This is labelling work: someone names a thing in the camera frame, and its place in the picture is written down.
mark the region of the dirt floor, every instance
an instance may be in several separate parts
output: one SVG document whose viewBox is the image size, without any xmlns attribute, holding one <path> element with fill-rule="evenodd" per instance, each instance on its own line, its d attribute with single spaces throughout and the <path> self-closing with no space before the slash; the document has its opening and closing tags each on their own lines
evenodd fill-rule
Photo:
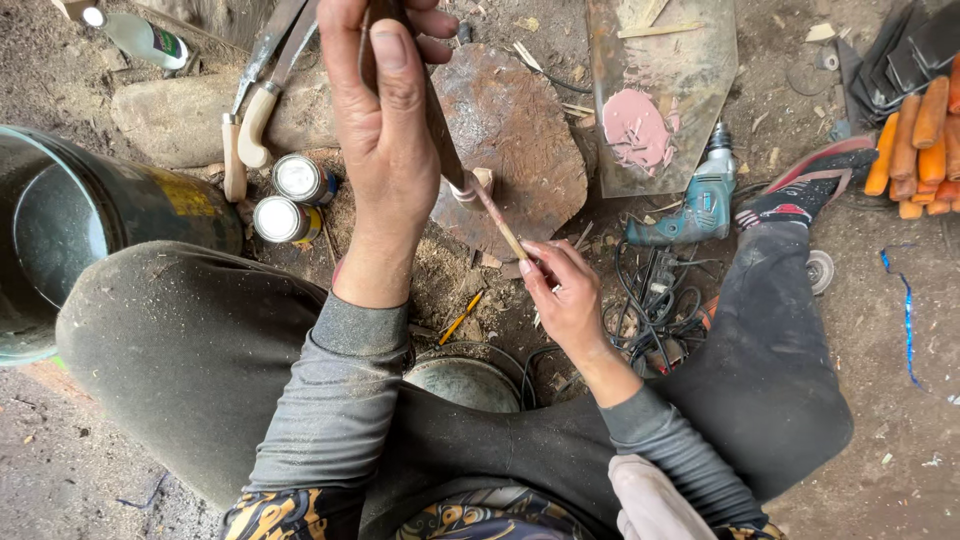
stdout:
<svg viewBox="0 0 960 540">
<path fill-rule="evenodd" d="M 475 41 L 507 49 L 522 40 L 548 73 L 577 86 L 591 85 L 583 0 L 483 0 L 480 5 L 482 11 L 472 1 L 457 0 L 448 8 L 472 23 Z M 742 186 L 769 182 L 790 162 L 827 143 L 833 121 L 843 117 L 833 91 L 839 72 L 804 71 L 816 51 L 803 44 L 807 29 L 820 22 L 830 22 L 837 31 L 850 27 L 848 40 L 862 53 L 891 1 L 736 0 L 735 5 L 741 69 L 722 116 L 732 128 Z M 125 1 L 111 1 L 108 8 L 135 11 Z M 531 16 L 540 24 L 536 32 L 513 24 Z M 209 38 L 180 33 L 201 51 L 191 75 L 235 70 L 246 60 Z M 108 40 L 66 21 L 45 0 L 0 0 L 0 34 L 5 96 L 0 123 L 37 128 L 94 152 L 146 161 L 116 129 L 109 100 L 116 88 L 159 78 L 157 68 L 130 59 L 130 69 L 107 71 L 101 51 L 109 47 Z M 306 54 L 316 57 L 319 47 L 314 44 Z M 586 70 L 578 79 L 579 66 Z M 790 70 L 805 74 L 804 93 L 821 91 L 813 96 L 796 91 L 785 76 Z M 589 95 L 557 90 L 564 102 L 592 107 Z M 337 150 L 322 150 L 318 156 L 344 178 Z M 203 171 L 195 174 L 205 177 Z M 322 238 L 303 249 L 254 239 L 247 255 L 328 286 L 330 249 L 340 257 L 352 227 L 346 180 L 325 211 L 331 246 Z M 254 181 L 256 193 L 269 192 L 263 179 Z M 676 197 L 603 200 L 598 187 L 591 180 L 583 210 L 556 237 L 577 237 L 593 222 L 584 255 L 604 279 L 605 301 L 612 302 L 622 297 L 612 270 L 612 244 L 627 212 L 656 217 L 650 210 Z M 892 209 L 851 206 L 876 204 L 864 199 L 845 195 L 845 206 L 825 209 L 812 232 L 812 246 L 828 252 L 836 265 L 836 277 L 819 305 L 856 432 L 844 452 L 766 510 L 795 539 L 955 537 L 960 399 L 958 405 L 952 400 L 960 395 L 960 334 L 953 321 L 960 318 L 960 214 L 902 221 Z M 890 259 L 913 290 L 914 371 L 923 389 L 911 382 L 905 367 L 903 283 L 884 271 L 878 254 L 901 243 L 910 247 L 891 249 Z M 700 247 L 698 258 L 729 261 L 734 249 L 732 237 L 712 241 Z M 717 284 L 700 272 L 691 272 L 689 279 L 705 296 L 716 290 Z M 483 284 L 487 292 L 481 304 L 454 340 L 487 341 L 521 361 L 549 345 L 545 333 L 533 328 L 533 304 L 522 283 L 484 267 L 479 255 L 474 257 L 435 225 L 428 227 L 418 249 L 412 322 L 444 329 Z M 433 342 L 416 338 L 421 357 L 435 354 Z M 488 357 L 476 347 L 451 350 Z M 518 379 L 516 369 L 502 358 L 489 359 Z M 572 372 L 562 354 L 542 357 L 532 370 L 538 398 L 549 403 Z M 562 399 L 584 391 L 576 384 Z M 214 537 L 218 516 L 174 478 L 163 480 L 147 509 L 116 501 L 147 501 L 163 473 L 54 363 L 0 369 L 0 528 L 8 531 L 5 537 Z"/>
</svg>

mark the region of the blue string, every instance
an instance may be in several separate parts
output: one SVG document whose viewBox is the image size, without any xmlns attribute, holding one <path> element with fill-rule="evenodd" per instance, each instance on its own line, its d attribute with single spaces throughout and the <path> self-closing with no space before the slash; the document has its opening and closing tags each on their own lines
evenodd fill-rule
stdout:
<svg viewBox="0 0 960 540">
<path fill-rule="evenodd" d="M 883 268 L 886 269 L 887 274 L 893 274 L 890 271 L 890 259 L 887 258 L 887 248 L 910 248 L 914 244 L 902 244 L 900 246 L 887 246 L 880 250 L 880 260 L 883 261 Z M 906 287 L 906 297 L 903 299 L 903 326 L 906 328 L 906 372 L 910 376 L 910 380 L 920 388 L 924 388 L 920 385 L 920 382 L 913 375 L 913 325 L 910 321 L 910 316 L 913 312 L 913 291 L 910 289 L 910 283 L 907 282 L 906 277 L 902 272 L 897 272 L 897 275 L 900 276 L 900 280 L 903 282 L 903 286 Z"/>
<path fill-rule="evenodd" d="M 151 504 L 154 503 L 154 497 L 156 497 L 156 493 L 160 491 L 160 485 L 169 476 L 170 476 L 170 471 L 163 473 L 163 476 L 160 477 L 160 480 L 156 483 L 156 486 L 154 487 L 154 493 L 150 495 L 150 499 L 148 499 L 144 504 L 131 503 L 130 501 L 124 501 L 123 499 L 115 499 L 115 500 L 120 504 L 123 504 L 125 506 L 133 506 L 134 508 L 138 508 L 140 510 L 148 508 L 150 507 Z"/>
</svg>

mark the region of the gray long sleeve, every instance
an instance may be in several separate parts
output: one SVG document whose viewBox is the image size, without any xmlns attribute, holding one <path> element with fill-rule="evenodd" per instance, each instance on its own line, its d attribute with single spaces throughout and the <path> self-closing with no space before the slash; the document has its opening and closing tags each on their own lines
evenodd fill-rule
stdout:
<svg viewBox="0 0 960 540">
<path fill-rule="evenodd" d="M 327 297 L 244 491 L 355 487 L 373 475 L 394 416 L 406 322 L 406 306 L 370 309 Z"/>
<path fill-rule="evenodd" d="M 657 465 L 711 527 L 766 522 L 767 515 L 733 468 L 648 386 L 600 412 L 617 452 Z"/>
</svg>

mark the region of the blue power drill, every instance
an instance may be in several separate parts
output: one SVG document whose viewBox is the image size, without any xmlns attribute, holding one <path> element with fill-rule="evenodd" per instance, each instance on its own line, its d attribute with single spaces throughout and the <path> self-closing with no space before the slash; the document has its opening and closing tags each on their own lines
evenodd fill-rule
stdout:
<svg viewBox="0 0 960 540">
<path fill-rule="evenodd" d="M 707 143 L 707 160 L 693 173 L 684 205 L 654 225 L 628 218 L 624 236 L 637 246 L 668 246 L 726 238 L 730 232 L 730 199 L 736 185 L 732 142 L 727 125 L 717 122 Z"/>
</svg>

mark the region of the tin can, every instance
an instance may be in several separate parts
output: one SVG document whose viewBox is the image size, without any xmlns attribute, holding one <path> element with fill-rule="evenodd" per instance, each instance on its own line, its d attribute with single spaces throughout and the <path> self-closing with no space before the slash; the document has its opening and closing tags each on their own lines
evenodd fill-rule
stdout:
<svg viewBox="0 0 960 540">
<path fill-rule="evenodd" d="M 280 195 L 298 203 L 325 205 L 337 194 L 337 178 L 333 173 L 297 154 L 277 160 L 273 179 Z"/>
<path fill-rule="evenodd" d="M 268 242 L 309 242 L 320 234 L 324 221 L 317 209 L 274 196 L 257 203 L 253 226 Z"/>
</svg>

